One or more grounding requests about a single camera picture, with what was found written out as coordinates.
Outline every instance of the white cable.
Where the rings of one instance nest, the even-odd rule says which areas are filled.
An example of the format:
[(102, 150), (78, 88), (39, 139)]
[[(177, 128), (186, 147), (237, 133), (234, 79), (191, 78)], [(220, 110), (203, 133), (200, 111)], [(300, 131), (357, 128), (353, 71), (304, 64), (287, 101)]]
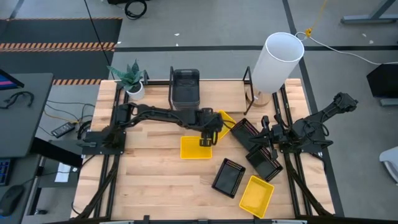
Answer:
[[(296, 37), (297, 37), (297, 34), (304, 34), (304, 35), (305, 35), (304, 32), (297, 32), (296, 35), (295, 35)], [(349, 52), (342, 52), (342, 51), (336, 50), (336, 49), (334, 49), (334, 48), (331, 48), (331, 47), (327, 46), (326, 44), (323, 44), (323, 43), (321, 43), (321, 42), (315, 40), (315, 39), (312, 38), (312, 37), (310, 37), (310, 39), (311, 39), (312, 41), (314, 41), (315, 43), (317, 43), (317, 44), (319, 44), (319, 45), (322, 45), (322, 46), (324, 46), (324, 47), (326, 47), (326, 48), (328, 48), (328, 49), (330, 49), (330, 50), (333, 50), (333, 51), (335, 51), (335, 52), (337, 52), (337, 53), (352, 55), (352, 56), (355, 56), (355, 57), (357, 57), (357, 58), (360, 58), (360, 59), (364, 60), (365, 62), (369, 62), (369, 63), (371, 63), (371, 64), (373, 64), (373, 65), (382, 65), (382, 64), (385, 64), (385, 65), (386, 65), (386, 64), (398, 63), (398, 62), (387, 62), (387, 63), (376, 63), (376, 62), (371, 62), (371, 61), (369, 61), (368, 59), (362, 58), (362, 57), (359, 56), (359, 55), (356, 55), (356, 54), (353, 54), (353, 53), (349, 53)]]

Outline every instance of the yellow cable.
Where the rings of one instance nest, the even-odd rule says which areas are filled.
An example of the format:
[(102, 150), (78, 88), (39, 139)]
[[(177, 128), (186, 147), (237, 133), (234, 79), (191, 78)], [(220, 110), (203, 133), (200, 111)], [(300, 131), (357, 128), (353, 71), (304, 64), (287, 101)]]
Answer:
[(50, 118), (61, 119), (61, 120), (64, 120), (64, 121), (71, 122), (72, 124), (78, 123), (78, 121), (72, 121), (72, 120), (69, 120), (69, 119), (66, 119), (66, 118), (61, 118), (61, 117), (58, 117), (58, 116), (49, 115), (49, 114), (46, 112), (46, 110), (44, 110), (44, 114), (47, 115), (47, 116), (49, 116)]
[(313, 30), (313, 28), (317, 25), (318, 21), (321, 19), (323, 10), (325, 9), (325, 6), (326, 6), (326, 3), (327, 3), (327, 2), (328, 2), (328, 0), (325, 0), (325, 1), (323, 2), (323, 5), (322, 5), (322, 7), (321, 7), (321, 10), (320, 10), (319, 13), (318, 13), (318, 18), (315, 20), (315, 22), (313, 23), (313, 25), (312, 25), (310, 28), (308, 28), (308, 29), (305, 30), (305, 35), (306, 35), (307, 37), (311, 37), (312, 30)]

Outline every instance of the computer mouse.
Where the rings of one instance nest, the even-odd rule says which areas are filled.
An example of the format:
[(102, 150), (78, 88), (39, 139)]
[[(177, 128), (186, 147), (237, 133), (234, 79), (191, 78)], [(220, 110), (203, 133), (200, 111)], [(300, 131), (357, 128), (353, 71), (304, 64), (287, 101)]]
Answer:
[(8, 189), (0, 200), (1, 216), (8, 217), (14, 212), (24, 191), (25, 187), (23, 185), (14, 185)]

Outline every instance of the wooden table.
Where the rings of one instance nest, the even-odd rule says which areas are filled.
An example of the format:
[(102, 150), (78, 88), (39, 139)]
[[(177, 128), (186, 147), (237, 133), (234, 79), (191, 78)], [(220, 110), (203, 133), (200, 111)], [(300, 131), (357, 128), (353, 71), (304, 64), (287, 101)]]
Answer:
[[(209, 86), (215, 84), (218, 90), (225, 91), (228, 89), (227, 85), (243, 85), (240, 81), (234, 81), (235, 84), (231, 84), (231, 81), (209, 82)], [(138, 103), (163, 108), (169, 107), (167, 102), (168, 86), (146, 86), (145, 88), (146, 96)], [(115, 89), (116, 84), (113, 81), (101, 82), (92, 130), (99, 131), (109, 124)], [(308, 108), (300, 79), (287, 80), (286, 90), (293, 120), (306, 117)], [(279, 99), (282, 106), (282, 97), (280, 96)], [(234, 102), (240, 102), (240, 100), (219, 101), (216, 103), (215, 109), (225, 110), (223, 106), (229, 106), (226, 111), (242, 110), (241, 106), (234, 105)], [(246, 117), (258, 130), (262, 128), (261, 118), (264, 115), (268, 115), (270, 118), (270, 125), (276, 124), (273, 119), (275, 115), (273, 103), (262, 108), (252, 107), (247, 116), (244, 116), (242, 112), (229, 112), (228, 114), (236, 121)], [(142, 220), (144, 215), (150, 215), (151, 220), (253, 218), (250, 213), (239, 208), (239, 201), (250, 176), (257, 175), (245, 158), (248, 152), (228, 133), (216, 146), (213, 146), (212, 159), (181, 159), (180, 137), (198, 136), (199, 134), (180, 128), (176, 124), (158, 121), (143, 121), (137, 126), (127, 129), (126, 148), (119, 163), (112, 220)], [(225, 157), (246, 168), (234, 199), (211, 188)], [(333, 213), (322, 162), (308, 154), (302, 154), (301, 158), (308, 188), (319, 202)], [(96, 156), (81, 171), (74, 202), (78, 212), (83, 210), (98, 188), (102, 161), (103, 156)], [(285, 166), (282, 154), (279, 154), (278, 161)], [(275, 186), (275, 190), (265, 218), (293, 218), (294, 213), (285, 169), (270, 183)], [(298, 187), (297, 192), (300, 210), (303, 214), (305, 210)], [(102, 215), (104, 215), (107, 199), (108, 194), (105, 193), (101, 207)]]

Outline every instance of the white lamp shade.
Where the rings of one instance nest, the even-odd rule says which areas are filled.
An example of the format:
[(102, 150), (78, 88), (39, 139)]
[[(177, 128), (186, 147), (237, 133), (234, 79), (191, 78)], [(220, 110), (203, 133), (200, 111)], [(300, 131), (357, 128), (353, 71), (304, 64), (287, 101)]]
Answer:
[(296, 36), (285, 32), (271, 34), (254, 67), (253, 86), (263, 93), (278, 91), (303, 55), (303, 43)]

